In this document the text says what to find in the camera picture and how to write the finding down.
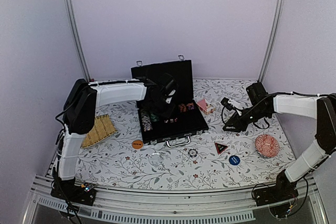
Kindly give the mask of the black poker set case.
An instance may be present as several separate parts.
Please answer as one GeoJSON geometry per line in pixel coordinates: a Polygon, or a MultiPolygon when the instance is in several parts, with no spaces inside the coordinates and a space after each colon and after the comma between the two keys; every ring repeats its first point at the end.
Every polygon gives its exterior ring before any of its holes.
{"type": "Polygon", "coordinates": [[[194,100],[191,60],[133,67],[131,74],[150,81],[148,91],[154,91],[136,103],[143,143],[186,138],[209,129],[194,100]]]}

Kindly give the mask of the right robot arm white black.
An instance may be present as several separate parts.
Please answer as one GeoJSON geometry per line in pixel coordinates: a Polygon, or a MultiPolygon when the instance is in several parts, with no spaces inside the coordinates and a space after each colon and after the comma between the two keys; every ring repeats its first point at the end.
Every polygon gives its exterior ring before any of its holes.
{"type": "Polygon", "coordinates": [[[223,108],[233,112],[223,122],[224,131],[243,132],[249,125],[273,115],[304,118],[315,125],[312,143],[278,176],[283,181],[271,190],[271,196],[282,201],[291,194],[291,184],[317,169],[335,152],[335,93],[268,93],[260,82],[248,86],[246,92],[250,101],[248,107],[240,108],[232,99],[222,98],[223,108]]]}

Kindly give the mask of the green blue poker chip row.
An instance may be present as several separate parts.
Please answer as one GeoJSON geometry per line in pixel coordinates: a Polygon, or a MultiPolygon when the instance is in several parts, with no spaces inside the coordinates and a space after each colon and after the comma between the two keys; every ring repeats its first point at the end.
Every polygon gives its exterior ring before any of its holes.
{"type": "Polygon", "coordinates": [[[159,122],[160,121],[160,117],[156,114],[150,114],[150,120],[151,122],[159,122]]]}

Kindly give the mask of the blue orange poker chip row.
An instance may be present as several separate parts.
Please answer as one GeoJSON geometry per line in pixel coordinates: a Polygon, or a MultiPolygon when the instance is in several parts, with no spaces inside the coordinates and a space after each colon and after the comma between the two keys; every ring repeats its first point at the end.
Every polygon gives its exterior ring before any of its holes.
{"type": "Polygon", "coordinates": [[[145,132],[153,129],[149,112],[145,109],[140,110],[141,122],[145,132]]]}

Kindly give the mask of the red patterned bowl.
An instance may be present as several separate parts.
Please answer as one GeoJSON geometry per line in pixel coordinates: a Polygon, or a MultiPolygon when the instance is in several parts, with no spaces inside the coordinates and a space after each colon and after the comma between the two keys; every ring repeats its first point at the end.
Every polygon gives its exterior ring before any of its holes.
{"type": "Polygon", "coordinates": [[[263,134],[256,138],[255,148],[258,154],[266,158],[272,158],[278,155],[280,145],[271,135],[263,134]]]}

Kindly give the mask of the floral table cloth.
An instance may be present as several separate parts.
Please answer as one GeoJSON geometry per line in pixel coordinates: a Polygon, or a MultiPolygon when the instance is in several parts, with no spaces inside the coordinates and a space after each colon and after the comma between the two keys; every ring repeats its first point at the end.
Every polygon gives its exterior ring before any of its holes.
{"type": "Polygon", "coordinates": [[[208,131],[168,144],[143,144],[139,150],[132,147],[133,141],[142,141],[136,103],[119,102],[98,108],[96,113],[108,114],[117,131],[92,147],[80,147],[74,178],[98,185],[173,191],[273,182],[277,174],[295,160],[278,119],[273,116],[267,121],[259,121],[241,133],[222,129],[222,119],[227,119],[229,113],[220,111],[221,99],[233,99],[246,108],[250,105],[246,93],[249,85],[250,80],[195,79],[195,99],[204,98],[216,108],[204,117],[208,131]],[[278,141],[280,151],[277,156],[266,158],[256,151],[255,140],[263,134],[278,141]],[[215,143],[225,144],[228,149],[218,155],[215,143]],[[190,149],[197,150],[196,157],[188,155],[190,149]],[[149,163],[149,155],[154,152],[163,154],[159,166],[149,163]],[[232,155],[240,158],[239,165],[229,163],[232,155]]]}

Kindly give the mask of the orange round dealer button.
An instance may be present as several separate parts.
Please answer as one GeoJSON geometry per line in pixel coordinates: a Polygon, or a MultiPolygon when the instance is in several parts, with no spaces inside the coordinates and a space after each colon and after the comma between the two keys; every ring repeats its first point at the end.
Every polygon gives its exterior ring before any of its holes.
{"type": "Polygon", "coordinates": [[[132,142],[132,147],[136,150],[139,150],[143,147],[143,142],[141,140],[135,140],[132,142]]]}

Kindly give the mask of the black triangular all-in button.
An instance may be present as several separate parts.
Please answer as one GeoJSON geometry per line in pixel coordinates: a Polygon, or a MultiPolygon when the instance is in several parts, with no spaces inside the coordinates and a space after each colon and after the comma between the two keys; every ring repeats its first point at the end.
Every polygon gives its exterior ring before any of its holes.
{"type": "Polygon", "coordinates": [[[222,152],[228,149],[227,145],[221,143],[215,143],[215,147],[218,155],[220,155],[222,152]]]}

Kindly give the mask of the blue round dealer button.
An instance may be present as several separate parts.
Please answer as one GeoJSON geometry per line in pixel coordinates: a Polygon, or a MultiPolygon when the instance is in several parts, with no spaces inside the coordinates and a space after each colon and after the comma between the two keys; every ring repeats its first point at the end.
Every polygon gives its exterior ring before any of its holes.
{"type": "Polygon", "coordinates": [[[229,163],[231,165],[237,166],[240,164],[240,158],[236,155],[232,155],[229,157],[229,163]]]}

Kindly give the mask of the clear plastic round lid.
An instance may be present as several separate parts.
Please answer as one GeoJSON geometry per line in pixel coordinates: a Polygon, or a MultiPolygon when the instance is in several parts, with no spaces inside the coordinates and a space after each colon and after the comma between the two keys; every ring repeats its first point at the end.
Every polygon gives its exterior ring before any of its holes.
{"type": "Polygon", "coordinates": [[[149,163],[152,166],[159,166],[162,164],[163,154],[161,152],[154,152],[149,155],[149,163]]]}

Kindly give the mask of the woven bamboo tray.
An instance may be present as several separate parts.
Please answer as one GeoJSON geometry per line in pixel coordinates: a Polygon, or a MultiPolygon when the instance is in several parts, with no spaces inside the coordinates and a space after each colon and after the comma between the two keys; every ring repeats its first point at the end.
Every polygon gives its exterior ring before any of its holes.
{"type": "Polygon", "coordinates": [[[92,147],[116,132],[116,128],[108,114],[96,116],[94,120],[93,128],[82,141],[82,149],[92,147]]]}

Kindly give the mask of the front aluminium rail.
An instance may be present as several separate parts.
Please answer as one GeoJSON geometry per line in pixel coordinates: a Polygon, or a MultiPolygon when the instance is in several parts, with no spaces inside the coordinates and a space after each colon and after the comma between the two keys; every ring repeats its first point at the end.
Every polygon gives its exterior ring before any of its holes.
{"type": "Polygon", "coordinates": [[[272,205],[259,206],[255,188],[201,191],[155,191],[96,188],[91,206],[51,195],[52,178],[36,176],[28,195],[22,223],[328,223],[324,205],[312,177],[298,183],[299,196],[290,215],[279,218],[272,205]]]}

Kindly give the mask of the right aluminium frame post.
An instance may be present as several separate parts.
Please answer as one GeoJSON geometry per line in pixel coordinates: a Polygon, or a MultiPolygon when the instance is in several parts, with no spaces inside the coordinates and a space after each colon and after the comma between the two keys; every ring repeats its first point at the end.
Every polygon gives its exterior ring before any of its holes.
{"type": "Polygon", "coordinates": [[[281,19],[281,13],[282,13],[282,9],[284,6],[284,2],[285,0],[276,0],[276,6],[275,6],[274,17],[272,20],[271,31],[270,31],[263,63],[261,65],[261,69],[260,69],[259,76],[258,76],[259,82],[264,82],[266,78],[267,70],[270,64],[270,60],[271,60],[272,51],[273,51],[275,41],[276,41],[277,31],[278,31],[278,27],[279,27],[279,23],[281,19]]]}

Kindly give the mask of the aluminium frame post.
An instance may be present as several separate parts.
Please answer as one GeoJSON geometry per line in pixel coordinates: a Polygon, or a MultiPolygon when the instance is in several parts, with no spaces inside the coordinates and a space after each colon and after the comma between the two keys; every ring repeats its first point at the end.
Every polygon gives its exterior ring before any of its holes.
{"type": "Polygon", "coordinates": [[[65,2],[66,12],[67,12],[67,16],[69,19],[70,29],[71,29],[72,37],[75,43],[75,48],[76,48],[76,52],[78,55],[80,67],[81,67],[84,78],[87,81],[90,81],[91,76],[89,73],[89,68],[88,68],[87,61],[84,56],[82,44],[80,41],[79,31],[77,27],[76,18],[75,18],[74,6],[72,3],[72,0],[64,0],[64,2],[65,2]]]}
{"type": "Polygon", "coordinates": [[[278,27],[279,27],[279,23],[281,19],[281,13],[282,13],[282,9],[284,6],[284,2],[285,0],[276,0],[276,6],[275,6],[274,17],[272,20],[271,31],[270,31],[263,63],[261,65],[261,69],[260,69],[259,76],[258,76],[259,82],[264,82],[266,78],[267,70],[270,64],[270,60],[271,60],[272,51],[273,51],[275,41],[276,41],[277,31],[278,31],[278,27]]]}

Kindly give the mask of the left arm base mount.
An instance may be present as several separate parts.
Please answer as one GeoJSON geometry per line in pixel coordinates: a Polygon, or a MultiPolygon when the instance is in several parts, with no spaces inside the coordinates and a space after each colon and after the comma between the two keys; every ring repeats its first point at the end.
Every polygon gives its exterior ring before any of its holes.
{"type": "Polygon", "coordinates": [[[54,181],[51,196],[71,203],[93,206],[97,191],[93,186],[85,183],[75,185],[74,180],[54,181]]]}

